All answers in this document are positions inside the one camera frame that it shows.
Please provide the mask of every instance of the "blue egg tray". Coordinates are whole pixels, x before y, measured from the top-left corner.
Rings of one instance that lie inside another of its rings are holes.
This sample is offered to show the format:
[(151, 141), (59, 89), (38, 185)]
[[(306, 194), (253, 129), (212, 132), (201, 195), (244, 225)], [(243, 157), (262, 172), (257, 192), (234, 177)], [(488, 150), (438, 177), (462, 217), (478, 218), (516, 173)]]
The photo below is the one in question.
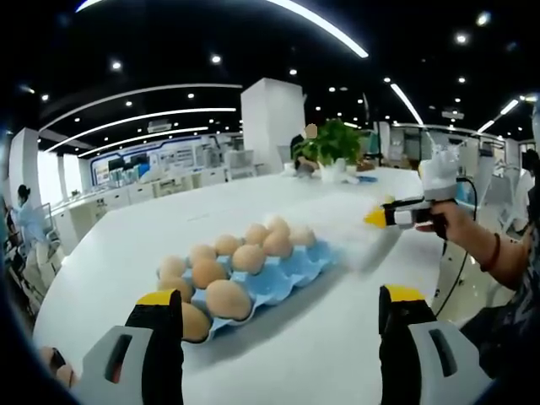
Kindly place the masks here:
[[(206, 290), (195, 289), (192, 304), (206, 313), (212, 322), (210, 333), (204, 342), (212, 340), (215, 333), (223, 327), (237, 327), (247, 323), (261, 305), (277, 305), (293, 292), (294, 287), (305, 287), (335, 262), (335, 253), (330, 246), (318, 240), (314, 246), (295, 246), (293, 254), (287, 259), (268, 256), (260, 273), (251, 275), (237, 272), (232, 267), (230, 256), (218, 256), (228, 273), (229, 280), (241, 285), (251, 299), (251, 313), (243, 321), (224, 319), (212, 316), (206, 306)], [(182, 277), (190, 284), (192, 282), (192, 267), (186, 260), (188, 269)]]

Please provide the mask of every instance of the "ceiling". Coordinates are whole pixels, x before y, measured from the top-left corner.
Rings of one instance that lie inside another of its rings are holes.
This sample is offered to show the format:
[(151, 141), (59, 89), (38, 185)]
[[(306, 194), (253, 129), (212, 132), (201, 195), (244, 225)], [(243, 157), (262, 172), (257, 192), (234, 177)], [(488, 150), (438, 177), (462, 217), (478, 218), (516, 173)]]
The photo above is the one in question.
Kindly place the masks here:
[[(11, 132), (24, 126), (38, 129), (107, 96), (166, 84), (239, 84), (246, 89), (262, 77), (276, 78), (303, 87), (308, 122), (322, 123), (338, 112), (344, 121), (356, 117), (360, 124), (386, 116), (415, 122), (383, 82), (389, 77), (425, 123), (449, 125), (441, 112), (458, 110), (464, 118), (454, 125), (471, 129), (494, 119), (510, 100), (540, 89), (540, 80), (533, 76), (533, 52), (540, 49), (534, 13), (518, 6), (297, 0), (370, 54), (361, 59), (310, 21), (266, 0), (104, 0), (80, 13), (74, 13), (80, 1), (39, 2), (46, 4), (38, 9), (34, 2), (16, 3), (17, 15), (0, 32), (13, 38), (4, 53), (8, 74), (0, 79), (6, 95), (0, 101), (0, 129)], [(491, 20), (476, 26), (483, 11), (491, 13)], [(459, 32), (469, 35), (466, 45), (456, 43)], [(221, 63), (213, 64), (212, 55), (220, 55)], [(111, 69), (114, 61), (121, 62), (120, 70)], [(296, 76), (289, 74), (291, 68)], [(466, 83), (458, 83), (460, 76)], [(330, 87), (337, 91), (330, 93)], [(162, 118), (178, 122), (178, 128), (208, 126), (208, 132), (226, 132), (229, 127), (238, 132), (241, 91), (192, 88), (135, 94), (80, 111), (49, 129), (73, 136), (131, 116), (234, 107), (236, 112)], [(43, 94), (49, 95), (47, 102), (41, 100)], [(358, 103), (364, 97), (368, 108)], [(531, 112), (530, 105), (520, 103), (487, 132), (532, 138)], [(133, 138), (146, 133), (148, 121), (110, 127), (79, 140), (99, 147)], [(53, 144), (43, 139), (40, 147)], [(74, 153), (74, 146), (56, 151)]]

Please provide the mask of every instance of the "white table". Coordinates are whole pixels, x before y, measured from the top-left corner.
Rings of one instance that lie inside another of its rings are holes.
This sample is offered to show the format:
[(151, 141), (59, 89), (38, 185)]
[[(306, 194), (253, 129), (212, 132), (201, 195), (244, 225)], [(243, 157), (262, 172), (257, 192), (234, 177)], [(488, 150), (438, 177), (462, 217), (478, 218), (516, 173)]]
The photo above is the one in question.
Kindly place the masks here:
[(379, 181), (324, 185), (269, 175), (108, 213), (54, 280), (35, 324), (35, 343), (59, 348), (81, 374), (87, 351), (155, 289), (163, 256), (186, 255), (192, 244), (223, 233), (243, 235), (250, 223), (280, 213), (346, 251), (348, 266), (323, 274), (233, 333), (205, 345), (184, 343), (185, 403), (378, 403), (379, 287), (406, 284), (431, 301), (442, 243), (414, 230), (400, 235), (364, 224), (369, 206), (386, 194), (421, 193), (412, 171), (364, 174)]

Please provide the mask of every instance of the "potted plant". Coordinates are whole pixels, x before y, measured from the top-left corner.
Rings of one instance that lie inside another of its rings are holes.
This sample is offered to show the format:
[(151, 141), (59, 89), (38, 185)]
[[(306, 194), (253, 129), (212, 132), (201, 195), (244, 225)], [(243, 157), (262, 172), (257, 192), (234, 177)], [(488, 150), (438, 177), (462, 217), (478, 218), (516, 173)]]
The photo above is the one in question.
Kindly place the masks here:
[(360, 132), (341, 120), (330, 120), (318, 128), (316, 138), (298, 144), (294, 157), (302, 154), (318, 162), (323, 182), (343, 180), (346, 165), (356, 165), (360, 153)]

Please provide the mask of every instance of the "black cable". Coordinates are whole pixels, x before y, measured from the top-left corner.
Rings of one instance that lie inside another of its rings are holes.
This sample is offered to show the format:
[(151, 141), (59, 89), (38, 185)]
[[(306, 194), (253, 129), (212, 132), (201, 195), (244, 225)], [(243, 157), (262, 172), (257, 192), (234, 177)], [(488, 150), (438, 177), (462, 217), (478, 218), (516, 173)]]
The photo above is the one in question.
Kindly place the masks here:
[[(476, 212), (477, 212), (477, 209), (478, 209), (478, 194), (476, 192), (476, 187), (474, 186), (474, 183), (466, 178), (466, 177), (460, 177), (457, 179), (457, 182), (458, 183), (464, 183), (464, 182), (467, 182), (471, 185), (472, 187), (472, 191), (474, 192), (474, 211), (472, 212), (472, 219), (476, 222)], [(450, 289), (450, 292), (448, 293), (448, 295), (446, 296), (444, 302), (442, 303), (442, 305), (440, 306), (439, 310), (437, 311), (437, 313), (435, 314), (435, 317), (438, 318), (439, 317), (439, 314), (442, 312), (442, 310), (445, 308), (446, 306), (446, 303), (448, 302), (448, 300), (450, 299), (452, 293), (454, 292), (454, 289), (456, 288), (457, 284), (459, 283), (459, 279), (460, 277), (462, 276), (462, 273), (463, 273), (463, 268), (465, 267), (465, 262), (467, 261), (467, 256), (469, 254), (467, 252), (465, 252), (465, 256), (463, 257), (463, 262), (462, 262), (462, 266), (460, 267), (459, 269), (459, 272), (457, 274), (457, 277), (456, 277), (456, 281), (454, 281), (454, 284), (452, 285), (451, 289)]]

